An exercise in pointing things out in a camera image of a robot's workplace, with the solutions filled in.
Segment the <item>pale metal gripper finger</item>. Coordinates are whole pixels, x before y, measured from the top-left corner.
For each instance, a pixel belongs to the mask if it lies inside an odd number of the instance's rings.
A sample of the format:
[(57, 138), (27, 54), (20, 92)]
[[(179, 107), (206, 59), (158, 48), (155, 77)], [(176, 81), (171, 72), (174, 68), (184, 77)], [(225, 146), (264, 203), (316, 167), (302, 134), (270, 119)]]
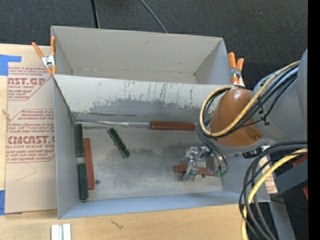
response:
[(187, 166), (188, 168), (193, 168), (194, 167), (194, 159), (192, 157), (184, 156), (180, 160), (180, 164)]
[(187, 168), (186, 172), (182, 175), (183, 181), (194, 181), (196, 179), (196, 176), (198, 175), (199, 168)]

